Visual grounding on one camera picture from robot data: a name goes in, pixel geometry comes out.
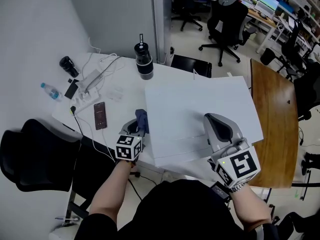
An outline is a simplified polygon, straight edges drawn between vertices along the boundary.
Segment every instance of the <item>black trash bin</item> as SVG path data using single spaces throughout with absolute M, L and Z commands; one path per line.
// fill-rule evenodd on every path
M 276 57 L 275 53 L 273 50 L 267 48 L 265 49 L 264 53 L 262 54 L 260 61 L 264 64 L 264 65 L 268 65 L 270 62 L 273 61 L 273 59 Z

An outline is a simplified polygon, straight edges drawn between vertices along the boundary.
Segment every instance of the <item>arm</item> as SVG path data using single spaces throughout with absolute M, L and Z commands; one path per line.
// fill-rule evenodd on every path
M 131 163 L 120 161 L 109 178 L 95 193 L 89 214 L 104 214 L 117 224 L 117 216 L 125 198 Z
M 230 196 L 235 213 L 245 230 L 251 231 L 262 224 L 271 223 L 270 209 L 248 184 L 245 184 L 239 191 L 231 193 Z

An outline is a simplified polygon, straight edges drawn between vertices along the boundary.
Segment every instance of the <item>wristwatch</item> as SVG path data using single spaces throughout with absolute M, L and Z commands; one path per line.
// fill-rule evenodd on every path
M 241 183 L 239 185 L 235 185 L 235 186 L 229 188 L 229 190 L 230 190 L 230 192 L 235 193 L 235 192 L 239 191 L 240 189 L 242 189 L 245 184 L 246 183 Z

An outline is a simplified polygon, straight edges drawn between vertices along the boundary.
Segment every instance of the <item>brown wooden tabletop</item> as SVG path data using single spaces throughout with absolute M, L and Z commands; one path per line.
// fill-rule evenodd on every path
M 263 188 L 290 188 L 298 155 L 294 84 L 251 59 L 251 93 L 263 140 L 254 143 L 261 172 L 249 184 Z

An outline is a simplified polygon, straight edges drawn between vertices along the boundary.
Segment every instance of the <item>person's right arm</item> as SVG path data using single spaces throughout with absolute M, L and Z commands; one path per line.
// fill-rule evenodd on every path
M 267 204 L 259 198 L 245 184 L 239 191 L 230 193 L 235 213 L 246 231 L 251 231 L 262 224 L 271 223 L 270 209 Z

